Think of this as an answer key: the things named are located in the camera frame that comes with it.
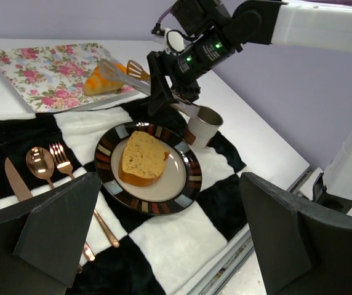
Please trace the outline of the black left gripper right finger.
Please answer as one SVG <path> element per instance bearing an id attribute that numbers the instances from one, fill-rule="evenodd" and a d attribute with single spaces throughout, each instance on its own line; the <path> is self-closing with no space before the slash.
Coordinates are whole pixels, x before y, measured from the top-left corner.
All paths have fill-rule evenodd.
<path id="1" fill-rule="evenodd" d="M 352 216 L 254 173 L 239 185 L 267 294 L 352 294 Z"/>

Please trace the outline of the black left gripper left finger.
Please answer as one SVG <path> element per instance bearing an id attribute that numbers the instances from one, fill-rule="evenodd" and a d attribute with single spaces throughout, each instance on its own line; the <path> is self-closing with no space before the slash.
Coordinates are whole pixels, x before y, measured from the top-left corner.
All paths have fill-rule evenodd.
<path id="1" fill-rule="evenodd" d="M 100 186 L 95 173 L 86 173 L 0 210 L 0 294 L 65 294 Z"/>

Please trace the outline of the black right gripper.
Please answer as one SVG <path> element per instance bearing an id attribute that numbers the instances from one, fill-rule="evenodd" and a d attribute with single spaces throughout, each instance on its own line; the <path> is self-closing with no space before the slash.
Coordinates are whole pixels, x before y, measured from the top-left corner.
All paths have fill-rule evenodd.
<path id="1" fill-rule="evenodd" d="M 232 56 L 235 51 L 217 30 L 205 31 L 178 55 L 151 51 L 147 55 L 151 79 L 148 114 L 153 116 L 176 102 L 166 76 L 170 77 L 171 89 L 179 97 L 194 102 L 201 93 L 198 78 Z"/>

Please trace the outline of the silver metal tongs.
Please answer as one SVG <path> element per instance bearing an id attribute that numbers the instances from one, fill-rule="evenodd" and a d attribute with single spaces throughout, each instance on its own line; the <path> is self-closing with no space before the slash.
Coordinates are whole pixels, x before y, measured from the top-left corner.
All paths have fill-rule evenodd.
<path id="1" fill-rule="evenodd" d="M 195 118 L 200 110 L 198 105 L 183 101 L 179 96 L 172 93 L 167 84 L 164 87 L 160 86 L 159 90 L 156 90 L 154 94 L 151 94 L 150 84 L 123 73 L 114 63 L 106 59 L 101 59 L 98 66 L 101 76 L 106 80 L 123 82 L 139 92 L 148 95 L 150 97 L 148 107 L 148 114 L 150 116 L 162 111 L 167 106 L 170 106 L 192 118 Z"/>

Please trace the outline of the orange croissant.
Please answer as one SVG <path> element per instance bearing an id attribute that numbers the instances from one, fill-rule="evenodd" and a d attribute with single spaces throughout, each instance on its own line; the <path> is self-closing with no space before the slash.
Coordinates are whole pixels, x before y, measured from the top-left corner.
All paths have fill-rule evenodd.
<path id="1" fill-rule="evenodd" d="M 100 67 L 97 65 L 90 77 L 85 81 L 82 91 L 86 96 L 99 95 L 122 89 L 123 82 L 109 81 L 100 74 Z"/>

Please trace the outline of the bread slice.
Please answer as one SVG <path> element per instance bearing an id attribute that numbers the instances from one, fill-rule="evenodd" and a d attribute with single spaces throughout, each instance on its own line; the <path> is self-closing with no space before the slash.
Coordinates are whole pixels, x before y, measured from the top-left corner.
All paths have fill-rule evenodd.
<path id="1" fill-rule="evenodd" d="M 119 179 L 137 187 L 159 181 L 170 151 L 147 132 L 134 131 L 127 140 L 119 162 Z"/>

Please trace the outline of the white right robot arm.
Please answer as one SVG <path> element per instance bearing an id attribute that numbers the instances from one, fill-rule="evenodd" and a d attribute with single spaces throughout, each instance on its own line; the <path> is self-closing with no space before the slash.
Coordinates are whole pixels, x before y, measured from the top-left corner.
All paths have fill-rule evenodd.
<path id="1" fill-rule="evenodd" d="M 232 14 L 221 1 L 177 1 L 169 13 L 190 44 L 148 54 L 151 115 L 172 106 L 195 118 L 198 79 L 246 43 L 352 52 L 352 1 L 245 1 Z M 352 132 L 314 184 L 313 198 L 329 208 L 352 204 Z"/>

